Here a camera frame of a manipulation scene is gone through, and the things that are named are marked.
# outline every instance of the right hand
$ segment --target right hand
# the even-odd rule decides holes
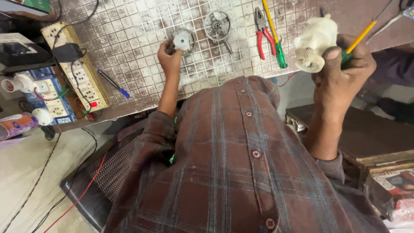
[[[169,79],[180,79],[180,62],[181,56],[183,55],[183,50],[177,49],[173,55],[168,55],[166,53],[167,46],[171,43],[172,39],[168,39],[159,46],[158,50],[158,60],[161,64],[162,69],[164,70],[166,80]]]
[[[338,34],[337,44],[347,48],[354,40],[353,36]],[[315,112],[324,120],[342,121],[355,95],[362,88],[377,64],[371,52],[361,41],[352,51],[347,69],[341,70],[341,48],[328,48],[322,57],[323,69],[312,74],[316,87],[313,94]]]

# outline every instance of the black adapter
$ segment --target black adapter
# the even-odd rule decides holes
[[[59,63],[73,62],[84,56],[78,44],[67,43],[52,49],[53,55]]]

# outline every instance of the pliers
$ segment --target pliers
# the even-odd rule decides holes
[[[276,48],[274,46],[273,37],[270,35],[269,31],[267,30],[265,17],[258,7],[256,7],[255,9],[255,24],[257,27],[256,35],[258,36],[258,49],[259,49],[260,58],[262,60],[265,59],[265,55],[263,54],[263,50],[262,50],[263,34],[265,34],[265,37],[270,43],[270,47],[272,48],[272,54],[276,55]]]

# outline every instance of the left hand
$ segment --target left hand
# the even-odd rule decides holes
[[[158,50],[158,60],[164,70],[166,81],[170,79],[180,80],[180,63],[181,56],[184,52],[181,49],[177,49],[173,55],[168,55],[166,50],[168,44],[171,43],[171,40],[172,39],[168,39],[162,42]]]

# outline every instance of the extension board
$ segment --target extension board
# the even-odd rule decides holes
[[[56,34],[65,25],[67,25],[67,23],[58,22],[41,30],[50,48],[53,48]],[[82,47],[82,44],[80,43],[80,40],[72,26],[64,28],[59,33],[55,43],[55,48],[67,43],[76,43],[79,45],[79,47]],[[73,63],[73,73],[75,76],[72,74],[71,63],[59,64],[62,67],[63,72],[65,72],[66,77],[68,77],[70,83],[74,87],[76,94],[82,101],[86,110],[91,109],[91,112],[93,112],[106,108],[111,104],[109,96],[106,93],[105,88],[102,85],[98,74],[93,68],[87,54],[83,58],[80,58]],[[82,93],[79,93],[74,77],[76,77]],[[82,96],[86,96],[90,104],[88,104],[88,102]]]

